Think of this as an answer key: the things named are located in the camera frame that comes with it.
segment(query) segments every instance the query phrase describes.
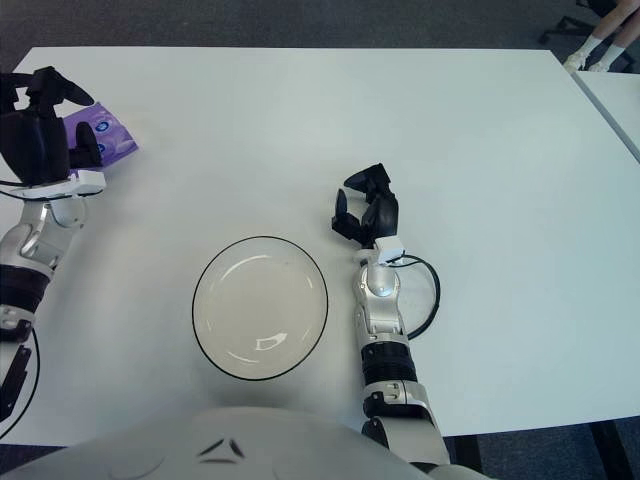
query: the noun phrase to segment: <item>wire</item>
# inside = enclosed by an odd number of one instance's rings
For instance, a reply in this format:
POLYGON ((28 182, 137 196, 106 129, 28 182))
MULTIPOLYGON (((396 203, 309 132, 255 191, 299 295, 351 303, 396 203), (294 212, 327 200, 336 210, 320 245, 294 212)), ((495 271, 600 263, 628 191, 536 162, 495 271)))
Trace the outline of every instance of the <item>wire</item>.
POLYGON ((22 409, 22 412, 20 412, 20 415, 18 415, 18 418, 16 418, 14 422, 11 425, 9 425, 9 428, 7 428, 2 435, 0 435, 0 440, 6 437, 8 433, 11 430, 13 430, 13 427, 15 427, 18 424, 18 422, 22 420, 22 417, 24 417, 24 414, 27 413, 27 410, 29 409, 29 405, 31 405, 31 401, 33 400, 33 397, 36 394, 36 390, 38 389, 38 380, 40 380, 40 345, 38 344, 38 336, 36 335, 35 328, 31 330, 31 334, 33 335, 33 343, 35 343, 35 348, 36 348, 36 364, 37 364, 36 380, 33 383, 33 390, 31 391, 31 395, 29 395, 29 400, 27 400, 27 404, 22 409))
POLYGON ((0 180, 0 185, 6 185, 7 187, 25 187, 26 184, 20 182, 8 182, 7 180, 0 180))
POLYGON ((427 270, 429 270, 429 273, 433 277, 433 284, 434 284, 436 298, 433 302, 433 306, 431 307, 431 311, 429 312, 429 315, 427 315, 427 318, 425 319, 425 321, 422 322, 422 324, 419 325, 418 328, 416 328, 412 332, 409 332, 409 334, 407 335, 409 340, 413 340, 414 338, 417 338, 420 335, 422 335, 424 331, 431 326, 431 324, 433 323, 433 320, 436 318, 436 314, 438 313, 438 309, 440 308, 440 290, 441 290, 440 277, 438 277, 438 272, 436 272, 436 269, 433 268, 433 265, 431 265, 429 262, 424 261, 420 257, 416 257, 415 255, 409 255, 405 253, 400 258, 408 258, 414 261, 411 263, 405 263, 404 265, 389 265, 389 266, 391 268, 404 268, 404 267, 410 267, 411 265, 417 265, 418 263, 420 263, 425 267, 427 267, 427 270))
MULTIPOLYGON (((93 192, 93 193, 80 193, 78 194, 78 197, 93 197, 94 195, 98 195, 99 193, 102 193, 102 190, 100 190, 99 192, 93 192)), ((60 197, 23 198, 23 197, 19 197, 18 195, 7 193, 3 190, 0 190, 0 195, 5 195, 7 197, 15 198, 16 200, 22 200, 24 202, 51 202, 53 200, 62 200, 63 198, 73 197, 73 195, 62 195, 60 197)))

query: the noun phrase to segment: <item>white table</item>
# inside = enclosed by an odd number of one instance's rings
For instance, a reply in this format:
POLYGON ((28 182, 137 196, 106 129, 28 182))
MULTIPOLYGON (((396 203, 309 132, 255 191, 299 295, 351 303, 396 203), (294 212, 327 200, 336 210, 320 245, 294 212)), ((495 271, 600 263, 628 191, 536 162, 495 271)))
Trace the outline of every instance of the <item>white table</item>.
POLYGON ((640 75, 576 72, 574 78, 640 162, 640 75))
MULTIPOLYGON (((46 293, 40 386, 4 441, 236 404, 359 429, 356 245, 329 221, 341 182, 377 162, 400 236, 442 279, 413 357, 444 435, 640 413, 640 169, 549 52, 36 48, 18 71, 50 64, 141 149, 106 172, 46 293), (248 383, 204 358, 191 300, 216 253, 261 234, 315 258, 329 317, 298 368, 248 383)), ((19 210, 0 202, 0 231, 19 210)), ((426 280, 403 275, 415 325, 426 280)))

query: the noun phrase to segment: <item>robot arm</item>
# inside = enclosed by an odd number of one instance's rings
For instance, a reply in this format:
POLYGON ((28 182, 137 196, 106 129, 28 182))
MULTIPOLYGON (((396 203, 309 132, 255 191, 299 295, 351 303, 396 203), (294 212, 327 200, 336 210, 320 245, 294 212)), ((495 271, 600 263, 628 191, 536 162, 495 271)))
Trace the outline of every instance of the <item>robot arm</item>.
POLYGON ((31 334, 35 312, 53 273, 76 231, 84 225, 84 196, 105 187, 91 127, 79 124, 78 146, 69 150, 62 119, 54 105, 69 99, 81 105, 91 97, 52 67, 33 75, 3 74, 0 152, 20 178, 9 196, 24 201, 20 221, 0 241, 0 421, 13 412, 26 378, 31 351, 23 344, 31 334), (16 111, 15 89, 28 87, 30 104, 16 111))
POLYGON ((426 390, 418 382, 398 308, 400 279, 393 267, 405 250, 396 236, 398 202, 389 183, 382 164, 353 175, 345 186, 364 192, 369 204, 362 223, 347 212, 342 190, 332 220, 334 230, 365 248, 355 255, 361 267, 354 282, 356 335, 365 383, 363 409, 369 418, 362 433, 425 473, 444 475, 434 478, 485 478, 449 465, 426 390))

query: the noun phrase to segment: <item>floor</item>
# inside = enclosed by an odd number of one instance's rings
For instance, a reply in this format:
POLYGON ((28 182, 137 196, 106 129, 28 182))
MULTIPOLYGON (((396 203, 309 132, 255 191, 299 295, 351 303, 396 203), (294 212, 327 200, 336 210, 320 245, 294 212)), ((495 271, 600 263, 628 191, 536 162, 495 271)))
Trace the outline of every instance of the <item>floor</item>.
MULTIPOLYGON (((0 0, 0 68, 13 70, 32 46, 537 49, 540 33, 563 15, 597 21, 571 0, 0 0)), ((564 60, 579 44, 554 37, 544 48, 564 60)), ((640 41, 629 52, 640 62, 640 41)), ((640 417, 616 423, 640 478, 640 417)), ((606 478, 587 425, 479 435, 477 443, 492 477, 606 478)), ((0 446, 0 473, 52 450, 0 446)))

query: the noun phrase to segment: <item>purple snack bag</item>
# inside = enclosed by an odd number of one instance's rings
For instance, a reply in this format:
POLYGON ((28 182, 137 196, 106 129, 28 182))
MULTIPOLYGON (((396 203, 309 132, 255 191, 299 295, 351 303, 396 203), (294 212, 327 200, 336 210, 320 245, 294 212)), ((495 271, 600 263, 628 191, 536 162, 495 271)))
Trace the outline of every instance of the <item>purple snack bag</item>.
POLYGON ((91 126, 102 156, 102 168, 95 170, 102 170, 138 149, 125 126, 100 103, 72 113, 63 121, 69 148, 76 146, 76 125, 87 122, 91 126))

